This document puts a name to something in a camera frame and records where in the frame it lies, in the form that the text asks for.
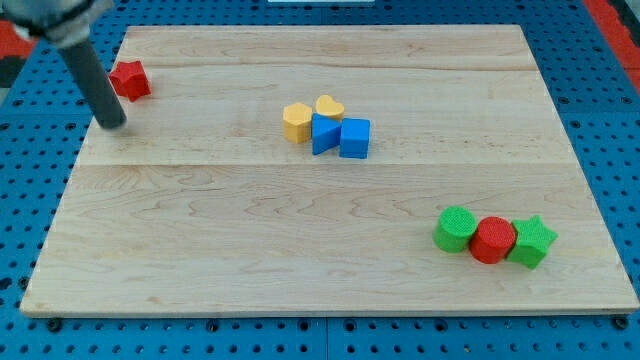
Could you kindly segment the grey robot arm end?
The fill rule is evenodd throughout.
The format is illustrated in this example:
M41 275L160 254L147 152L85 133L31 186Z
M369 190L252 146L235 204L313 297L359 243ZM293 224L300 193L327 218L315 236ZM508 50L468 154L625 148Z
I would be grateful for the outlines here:
M1 10L25 40L45 39L58 48L86 41L91 25L113 0L3 0Z

